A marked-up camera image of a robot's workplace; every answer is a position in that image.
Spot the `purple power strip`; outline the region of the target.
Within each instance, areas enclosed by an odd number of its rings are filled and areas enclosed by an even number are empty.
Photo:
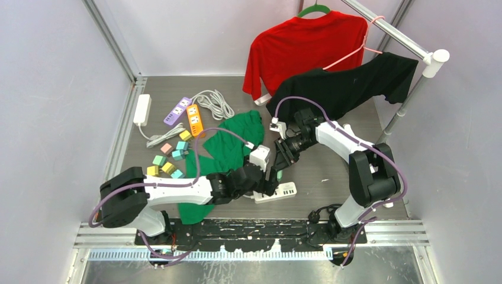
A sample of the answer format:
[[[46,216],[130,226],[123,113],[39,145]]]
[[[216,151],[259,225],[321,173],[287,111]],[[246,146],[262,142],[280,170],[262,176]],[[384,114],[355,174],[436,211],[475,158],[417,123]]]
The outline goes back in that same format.
[[[186,108],[192,104],[192,99],[183,97],[164,118],[163,122],[168,126],[173,126],[186,111]]]

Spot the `yellow plug adapter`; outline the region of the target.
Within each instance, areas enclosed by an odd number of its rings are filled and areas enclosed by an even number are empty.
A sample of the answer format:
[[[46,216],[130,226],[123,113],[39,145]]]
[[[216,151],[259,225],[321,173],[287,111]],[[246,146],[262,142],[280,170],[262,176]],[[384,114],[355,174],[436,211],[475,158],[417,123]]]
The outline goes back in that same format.
[[[188,130],[184,130],[183,132],[179,133],[179,137],[182,141],[186,141],[186,142],[190,142],[194,139],[191,132]]]
[[[147,167],[147,175],[149,176],[154,176],[154,177],[159,177],[160,176],[160,168],[158,165],[153,165]]]
[[[168,175],[171,175],[173,172],[177,170],[176,166],[170,162],[166,162],[162,167],[161,170],[165,172]]]

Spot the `teal plug adapter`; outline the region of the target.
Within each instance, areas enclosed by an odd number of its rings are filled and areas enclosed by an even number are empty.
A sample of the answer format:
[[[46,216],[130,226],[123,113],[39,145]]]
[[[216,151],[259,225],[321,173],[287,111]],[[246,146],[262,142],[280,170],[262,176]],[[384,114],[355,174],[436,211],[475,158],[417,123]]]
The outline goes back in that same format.
[[[187,151],[189,146],[190,143],[187,141],[178,141],[176,144],[176,150]]]
[[[170,174],[170,176],[173,179],[182,179],[185,177],[185,174],[181,170],[176,169]]]
[[[174,150],[174,151],[171,153],[171,155],[172,155],[172,158],[173,158],[174,160],[176,160],[176,161],[180,161],[180,160],[184,159],[184,158],[185,158],[185,156],[186,156],[185,151],[184,151],[184,150],[181,150],[181,149],[179,149],[179,150]]]

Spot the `pink plug adapter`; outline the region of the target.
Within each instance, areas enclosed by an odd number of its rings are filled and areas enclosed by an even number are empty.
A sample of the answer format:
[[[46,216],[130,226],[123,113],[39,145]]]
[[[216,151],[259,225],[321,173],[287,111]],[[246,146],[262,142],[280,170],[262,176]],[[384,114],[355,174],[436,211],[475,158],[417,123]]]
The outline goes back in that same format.
[[[169,143],[165,143],[161,148],[160,148],[160,151],[168,156],[171,154],[171,152],[174,150],[173,146]]]

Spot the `light green plug adapter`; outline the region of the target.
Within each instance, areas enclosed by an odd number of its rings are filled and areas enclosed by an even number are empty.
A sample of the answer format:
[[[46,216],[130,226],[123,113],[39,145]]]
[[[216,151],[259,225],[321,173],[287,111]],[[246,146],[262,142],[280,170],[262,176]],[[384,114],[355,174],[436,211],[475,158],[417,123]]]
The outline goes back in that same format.
[[[155,155],[152,164],[155,166],[163,167],[166,162],[167,162],[166,156]]]

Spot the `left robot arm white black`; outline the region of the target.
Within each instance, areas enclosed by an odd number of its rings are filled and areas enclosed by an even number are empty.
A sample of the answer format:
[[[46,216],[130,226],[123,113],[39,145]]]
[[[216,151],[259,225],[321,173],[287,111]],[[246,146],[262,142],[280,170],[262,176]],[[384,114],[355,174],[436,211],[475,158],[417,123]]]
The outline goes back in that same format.
[[[278,186],[274,167],[267,177],[260,166],[251,162],[236,170],[182,179],[145,175],[141,167],[134,166],[99,187],[100,201],[89,222],[105,228],[135,228],[158,244],[166,244],[173,229],[166,213],[155,210],[155,206],[221,205],[250,191],[272,196]]]

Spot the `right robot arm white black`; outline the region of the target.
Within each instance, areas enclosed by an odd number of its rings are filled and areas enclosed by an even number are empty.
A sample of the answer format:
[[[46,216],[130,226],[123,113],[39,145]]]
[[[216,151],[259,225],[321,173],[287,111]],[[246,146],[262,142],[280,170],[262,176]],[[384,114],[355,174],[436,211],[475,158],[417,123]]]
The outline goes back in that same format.
[[[372,145],[357,138],[336,121],[317,117],[310,109],[294,115],[299,133],[287,137],[286,124],[273,117],[270,129],[280,133],[275,141],[276,157],[270,179],[296,163],[302,151],[321,144],[343,158],[349,169],[347,200],[329,216],[329,237],[336,243],[345,242],[363,214],[377,202],[386,201],[401,188],[390,147],[384,143]]]

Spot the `white power strip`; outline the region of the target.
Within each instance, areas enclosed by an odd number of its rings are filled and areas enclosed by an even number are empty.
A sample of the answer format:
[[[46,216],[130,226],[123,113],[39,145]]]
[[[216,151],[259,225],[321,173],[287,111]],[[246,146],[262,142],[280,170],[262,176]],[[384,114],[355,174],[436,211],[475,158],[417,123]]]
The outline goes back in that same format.
[[[256,204],[262,204],[281,199],[293,198],[297,194],[297,188],[294,182],[281,183],[275,189],[271,196],[264,193],[253,193],[253,199]]]
[[[133,117],[133,123],[136,126],[144,127],[147,125],[151,103],[150,94],[139,95]]]

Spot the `orange power strip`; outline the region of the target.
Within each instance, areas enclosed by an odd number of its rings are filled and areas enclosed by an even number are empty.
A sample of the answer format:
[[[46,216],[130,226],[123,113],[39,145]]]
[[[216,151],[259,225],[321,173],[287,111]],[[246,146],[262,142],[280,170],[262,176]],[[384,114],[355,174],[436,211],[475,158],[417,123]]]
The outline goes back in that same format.
[[[201,114],[199,113],[199,108],[197,104],[192,104],[187,106],[186,113],[188,116],[188,122],[190,131],[193,137],[198,137],[204,130],[204,126],[201,119]]]

